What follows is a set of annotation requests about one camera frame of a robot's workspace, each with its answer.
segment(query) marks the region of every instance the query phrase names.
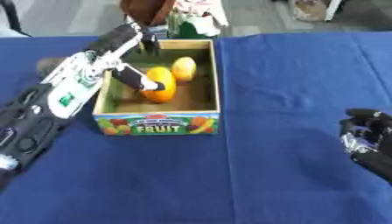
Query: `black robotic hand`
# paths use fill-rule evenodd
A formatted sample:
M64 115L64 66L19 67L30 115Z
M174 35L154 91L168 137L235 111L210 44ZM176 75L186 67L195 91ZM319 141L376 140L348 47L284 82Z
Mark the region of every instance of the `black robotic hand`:
M351 108L341 120L340 138L357 164L392 182L392 116L378 110Z

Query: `brown bag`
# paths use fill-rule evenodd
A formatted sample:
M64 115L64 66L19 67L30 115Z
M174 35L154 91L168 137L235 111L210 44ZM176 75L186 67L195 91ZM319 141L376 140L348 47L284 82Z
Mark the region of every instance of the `brown bag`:
M122 0L125 15L145 25L160 25L172 10L175 0Z

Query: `table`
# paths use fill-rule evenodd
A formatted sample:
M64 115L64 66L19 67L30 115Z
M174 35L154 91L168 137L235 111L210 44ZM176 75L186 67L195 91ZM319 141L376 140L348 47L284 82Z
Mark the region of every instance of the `table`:
M0 194L0 223L390 223L390 186L337 135L346 108L392 112L391 36L218 39L219 135L103 136L90 103ZM94 39L0 39L0 100Z

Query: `cardboard box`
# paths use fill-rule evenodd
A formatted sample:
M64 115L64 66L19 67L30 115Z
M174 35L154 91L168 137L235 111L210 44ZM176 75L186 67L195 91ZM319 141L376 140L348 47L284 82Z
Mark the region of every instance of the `cardboard box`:
M213 41L160 40L160 45L159 56L133 52L124 61L145 72L155 66L171 67L180 57L192 57L197 64L194 79L179 83L170 102L154 103L106 73L94 107L94 118L106 135L217 133L221 106Z

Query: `lemon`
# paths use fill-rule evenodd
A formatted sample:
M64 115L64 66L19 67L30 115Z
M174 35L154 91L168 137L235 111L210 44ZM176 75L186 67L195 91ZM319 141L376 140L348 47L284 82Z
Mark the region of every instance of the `lemon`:
M171 73L177 81L191 81L196 73L196 62L191 57L182 57L174 61Z

